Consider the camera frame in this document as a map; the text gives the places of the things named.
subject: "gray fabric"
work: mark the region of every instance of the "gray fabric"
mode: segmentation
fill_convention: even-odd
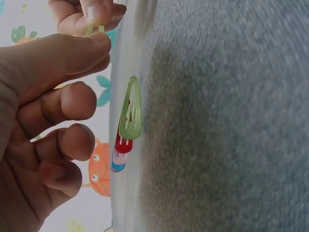
[[[143,130],[112,174],[114,232],[309,231],[307,0],[128,0],[110,143],[128,78]]]

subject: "teal leaf print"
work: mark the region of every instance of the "teal leaf print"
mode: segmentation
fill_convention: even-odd
[[[3,10],[4,10],[4,7],[5,7],[5,2],[4,0],[0,0],[0,15],[2,14]]]
[[[102,107],[110,101],[111,82],[105,76],[97,76],[97,81],[101,87],[105,88],[97,101],[97,107]]]
[[[106,103],[108,103],[110,101],[110,95],[111,95],[110,89],[104,90],[101,93],[100,97],[98,98],[97,107],[102,107]]]
[[[97,76],[97,81],[99,85],[104,88],[109,88],[111,86],[111,82],[105,76]]]

